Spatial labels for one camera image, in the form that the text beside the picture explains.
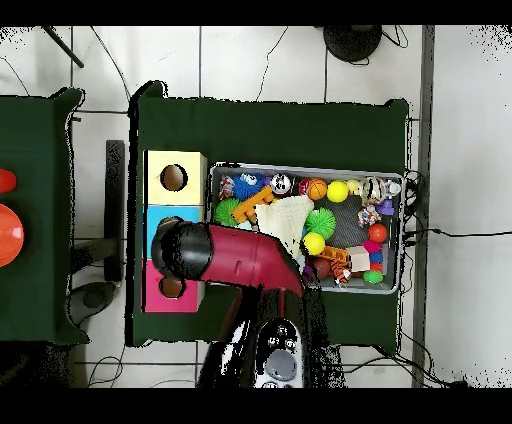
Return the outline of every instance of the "yellow toy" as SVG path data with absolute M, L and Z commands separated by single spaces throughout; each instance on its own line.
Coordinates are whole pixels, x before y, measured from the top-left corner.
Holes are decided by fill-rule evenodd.
M 308 249 L 310 255 L 318 255 L 323 252 L 325 248 L 325 240 L 318 233 L 308 233 L 304 236 L 304 246 Z
M 327 187 L 327 198 L 331 202 L 340 203 L 348 197 L 348 186 L 344 181 L 333 181 Z
M 348 187 L 348 194 L 359 196 L 359 181 L 348 180 L 347 187 Z

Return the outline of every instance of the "green table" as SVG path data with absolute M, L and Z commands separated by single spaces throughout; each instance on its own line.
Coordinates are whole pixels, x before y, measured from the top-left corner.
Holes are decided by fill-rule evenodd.
M 0 203 L 20 217 L 25 242 L 0 268 L 0 340 L 85 343 L 66 318 L 70 275 L 70 157 L 67 119 L 82 98 L 63 89 L 51 98 L 0 96 L 0 168 L 15 190 Z
M 209 161 L 245 162 L 403 174 L 408 105 L 281 104 L 164 98 L 149 82 L 130 106 L 127 342 L 216 340 L 237 290 L 209 286 L 196 314 L 140 311 L 142 152 L 200 151 Z M 398 293 L 325 293 L 331 344 L 379 345 L 396 350 Z

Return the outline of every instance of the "yellow block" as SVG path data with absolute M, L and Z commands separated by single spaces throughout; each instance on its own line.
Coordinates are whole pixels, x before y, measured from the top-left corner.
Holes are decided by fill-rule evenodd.
M 177 152 L 148 150 L 148 169 L 146 172 L 148 187 L 148 202 L 151 205 L 190 205 L 204 204 L 206 190 L 206 174 L 208 164 L 206 158 L 199 152 Z M 165 188 L 162 183 L 162 173 L 167 166 L 179 173 L 183 169 L 186 174 L 186 184 L 178 191 Z

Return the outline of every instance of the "pink toy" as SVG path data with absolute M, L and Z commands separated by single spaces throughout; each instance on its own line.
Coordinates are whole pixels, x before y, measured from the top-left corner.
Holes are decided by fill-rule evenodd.
M 160 291 L 163 275 L 146 262 L 146 307 L 143 312 L 197 312 L 204 294 L 204 283 L 185 280 L 185 291 L 178 298 L 165 297 Z
M 363 241 L 363 247 L 367 250 L 368 253 L 377 253 L 382 250 L 381 243 L 376 243 L 371 240 Z

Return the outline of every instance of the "white cloth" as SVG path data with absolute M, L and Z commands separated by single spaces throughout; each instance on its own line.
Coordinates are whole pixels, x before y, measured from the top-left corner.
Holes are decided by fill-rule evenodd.
M 308 196 L 285 197 L 270 205 L 256 205 L 260 232 L 277 237 L 293 259 L 297 259 L 302 228 L 314 207 Z

